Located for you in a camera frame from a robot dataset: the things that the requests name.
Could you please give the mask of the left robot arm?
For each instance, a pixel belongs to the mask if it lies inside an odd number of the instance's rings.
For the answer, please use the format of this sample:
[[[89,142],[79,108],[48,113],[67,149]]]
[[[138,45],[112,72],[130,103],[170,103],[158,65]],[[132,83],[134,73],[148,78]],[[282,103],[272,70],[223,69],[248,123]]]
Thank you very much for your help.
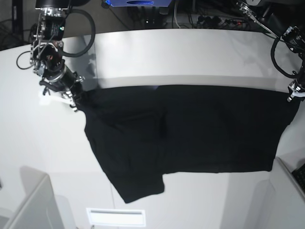
[[[272,38],[271,60],[277,71],[292,79],[287,101],[305,100],[305,2],[303,0],[238,0],[238,9]],[[301,59],[299,70],[287,73],[275,58],[279,42]]]

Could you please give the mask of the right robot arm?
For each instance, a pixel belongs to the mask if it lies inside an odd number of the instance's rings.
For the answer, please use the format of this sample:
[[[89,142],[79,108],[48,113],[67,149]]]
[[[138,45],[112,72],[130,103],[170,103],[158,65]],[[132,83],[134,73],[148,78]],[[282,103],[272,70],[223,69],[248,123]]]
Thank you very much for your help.
[[[72,72],[64,58],[78,58],[89,51],[95,41],[95,22],[88,12],[74,8],[71,0],[38,0],[35,8],[40,13],[30,46],[29,68],[41,78],[39,84],[44,87],[43,97],[68,104],[76,112],[83,94],[81,83],[85,78]],[[89,43],[77,53],[68,53],[63,49],[66,19],[71,14],[84,16],[91,26]]]

